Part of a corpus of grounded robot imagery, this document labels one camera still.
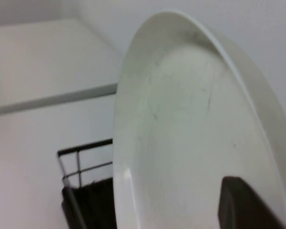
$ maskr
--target black object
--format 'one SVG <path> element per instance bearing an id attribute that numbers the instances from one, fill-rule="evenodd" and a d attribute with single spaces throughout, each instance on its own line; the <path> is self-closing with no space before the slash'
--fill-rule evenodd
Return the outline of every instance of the black object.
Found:
<path id="1" fill-rule="evenodd" d="M 108 178 L 89 185 L 82 186 L 82 173 L 111 165 L 107 162 L 90 168 L 81 169 L 79 153 L 96 147 L 112 144 L 112 139 L 77 146 L 57 152 L 61 170 L 63 172 L 61 204 L 70 229 L 116 229 L 116 219 L 113 198 L 113 178 Z M 77 171 L 66 174 L 61 156 L 76 153 Z M 69 177 L 78 175 L 79 187 L 71 187 Z"/>
<path id="2" fill-rule="evenodd" d="M 239 177 L 224 177 L 218 209 L 221 229 L 284 229 L 252 188 Z"/>

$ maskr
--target dish rack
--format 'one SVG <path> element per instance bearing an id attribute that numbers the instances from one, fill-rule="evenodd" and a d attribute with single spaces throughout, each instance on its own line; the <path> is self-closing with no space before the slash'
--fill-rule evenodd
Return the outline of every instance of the dish rack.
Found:
<path id="1" fill-rule="evenodd" d="M 80 152 L 108 146 L 112 139 L 82 146 L 63 149 L 57 152 L 63 173 L 62 209 L 70 229 L 116 229 L 113 198 L 113 178 L 82 185 L 82 173 L 112 165 L 112 161 L 89 168 L 81 168 Z M 66 173 L 61 157 L 76 154 L 77 171 Z M 73 187 L 69 178 L 78 175 L 79 187 Z"/>

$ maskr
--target plate surface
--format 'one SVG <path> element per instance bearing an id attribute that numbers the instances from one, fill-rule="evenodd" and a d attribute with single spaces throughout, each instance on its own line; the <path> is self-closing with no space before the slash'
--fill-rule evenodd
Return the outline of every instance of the plate surface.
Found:
<path id="1" fill-rule="evenodd" d="M 117 92 L 120 229 L 219 228 L 224 176 L 243 178 L 286 225 L 285 156 L 285 115 L 243 51 L 180 13 L 143 24 Z"/>

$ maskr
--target white shelf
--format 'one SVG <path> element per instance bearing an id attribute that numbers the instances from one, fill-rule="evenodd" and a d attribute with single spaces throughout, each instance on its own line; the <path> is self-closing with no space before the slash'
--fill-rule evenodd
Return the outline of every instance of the white shelf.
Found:
<path id="1" fill-rule="evenodd" d="M 0 27 L 0 112 L 19 110 L 22 104 L 28 106 L 23 109 L 36 107 L 44 99 L 72 100 L 73 93 L 93 94 L 93 89 L 112 93 L 121 62 L 115 50 L 77 20 Z"/>

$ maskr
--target white wall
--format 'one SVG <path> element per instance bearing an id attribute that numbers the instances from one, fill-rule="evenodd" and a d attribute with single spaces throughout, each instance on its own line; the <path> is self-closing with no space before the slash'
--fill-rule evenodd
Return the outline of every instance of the white wall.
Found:
<path id="1" fill-rule="evenodd" d="M 111 138 L 113 109 L 107 96 L 0 116 L 0 229 L 67 228 L 56 152 Z M 90 167 L 112 160 L 112 147 L 80 155 Z M 68 161 L 74 168 L 75 156 Z M 83 174 L 90 182 L 110 175 L 112 167 Z"/>
<path id="2" fill-rule="evenodd" d="M 196 17 L 242 47 L 286 111 L 286 0 L 78 0 L 82 18 L 121 53 L 141 23 L 161 9 Z"/>
<path id="3" fill-rule="evenodd" d="M 0 25 L 74 17 L 75 0 L 0 0 Z"/>

